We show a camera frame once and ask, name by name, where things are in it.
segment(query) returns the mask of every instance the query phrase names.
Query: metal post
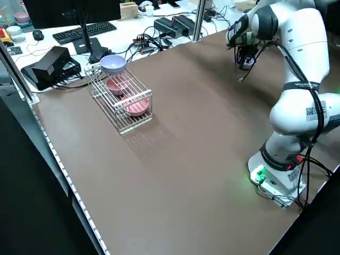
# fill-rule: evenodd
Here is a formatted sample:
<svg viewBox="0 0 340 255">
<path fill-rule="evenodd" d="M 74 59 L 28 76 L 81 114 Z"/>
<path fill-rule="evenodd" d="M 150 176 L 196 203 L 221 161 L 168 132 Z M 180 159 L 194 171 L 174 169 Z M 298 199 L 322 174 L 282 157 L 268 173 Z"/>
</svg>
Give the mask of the metal post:
<svg viewBox="0 0 340 255">
<path fill-rule="evenodd" d="M 8 53 L 5 45 L 0 40 L 0 60 L 6 67 L 7 71 L 9 72 L 10 76 L 12 77 L 14 83 L 18 86 L 21 93 L 25 97 L 27 103 L 29 105 L 35 104 L 39 102 L 38 97 L 32 93 L 30 88 L 28 87 L 24 77 L 22 76 L 21 72 L 19 71 L 18 67 L 12 60 L 12 57 Z"/>
<path fill-rule="evenodd" d="M 198 41 L 200 39 L 205 5 L 206 5 L 206 0 L 198 1 L 196 22 L 195 22 L 195 27 L 193 28 L 193 41 Z"/>
</svg>

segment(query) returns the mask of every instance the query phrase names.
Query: white robotic arm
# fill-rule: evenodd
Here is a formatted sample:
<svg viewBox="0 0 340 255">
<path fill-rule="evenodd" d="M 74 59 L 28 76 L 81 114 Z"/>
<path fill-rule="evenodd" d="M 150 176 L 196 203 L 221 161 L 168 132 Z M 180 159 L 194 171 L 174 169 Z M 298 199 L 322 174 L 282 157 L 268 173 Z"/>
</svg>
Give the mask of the white robotic arm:
<svg viewBox="0 0 340 255">
<path fill-rule="evenodd" d="M 325 26 L 315 7 L 314 0 L 261 0 L 226 34 L 228 49 L 281 37 L 282 47 L 288 50 L 308 80 L 301 81 L 296 76 L 287 52 L 279 47 L 284 55 L 285 83 L 279 101 L 270 112 L 274 133 L 249 159 L 248 167 L 251 181 L 284 207 L 305 187 L 303 182 L 299 183 L 297 165 L 302 160 L 299 155 L 318 127 L 315 101 L 308 89 L 313 88 L 318 94 L 329 72 Z M 329 132 L 340 125 L 340 95 L 318 96 L 324 111 L 323 132 Z"/>
</svg>

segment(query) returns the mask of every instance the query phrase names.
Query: box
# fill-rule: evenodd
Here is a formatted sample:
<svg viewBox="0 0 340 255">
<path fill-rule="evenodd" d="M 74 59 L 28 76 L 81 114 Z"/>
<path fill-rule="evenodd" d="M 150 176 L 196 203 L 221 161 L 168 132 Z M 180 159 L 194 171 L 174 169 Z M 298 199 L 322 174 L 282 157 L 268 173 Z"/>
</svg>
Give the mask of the box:
<svg viewBox="0 0 340 255">
<path fill-rule="evenodd" d="M 121 20 L 134 19 L 138 17 L 138 5 L 134 2 L 121 3 Z"/>
</svg>

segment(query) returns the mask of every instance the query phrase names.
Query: brown table surface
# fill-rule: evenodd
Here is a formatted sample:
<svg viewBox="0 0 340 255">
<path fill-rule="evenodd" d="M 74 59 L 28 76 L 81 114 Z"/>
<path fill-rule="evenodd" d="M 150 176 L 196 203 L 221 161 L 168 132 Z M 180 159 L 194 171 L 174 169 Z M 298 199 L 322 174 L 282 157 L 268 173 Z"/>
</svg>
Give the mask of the brown table surface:
<svg viewBox="0 0 340 255">
<path fill-rule="evenodd" d="M 87 89 L 34 106 L 111 254 L 266 254 L 298 215 L 256 194 L 247 161 L 271 135 L 283 60 L 266 50 L 244 83 L 225 32 L 128 65 L 154 119 L 120 136 Z M 339 88 L 338 65 L 322 90 Z M 334 169 L 339 130 L 313 155 Z M 325 180 L 311 171 L 311 193 Z"/>
</svg>

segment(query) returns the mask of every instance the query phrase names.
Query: qr code label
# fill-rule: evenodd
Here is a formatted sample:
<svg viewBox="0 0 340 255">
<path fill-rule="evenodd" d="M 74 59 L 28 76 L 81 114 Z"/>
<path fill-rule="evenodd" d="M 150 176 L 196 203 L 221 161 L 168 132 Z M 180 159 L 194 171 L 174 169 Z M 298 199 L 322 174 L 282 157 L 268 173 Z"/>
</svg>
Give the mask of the qr code label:
<svg viewBox="0 0 340 255">
<path fill-rule="evenodd" d="M 314 114 L 314 109 L 313 107 L 308 107 L 306 108 L 306 114 L 308 115 L 313 115 Z"/>
<path fill-rule="evenodd" d="M 322 111 L 324 112 L 324 118 L 327 118 L 326 102 L 321 101 Z M 306 121 L 316 121 L 318 119 L 317 109 L 315 107 L 306 108 Z"/>
</svg>

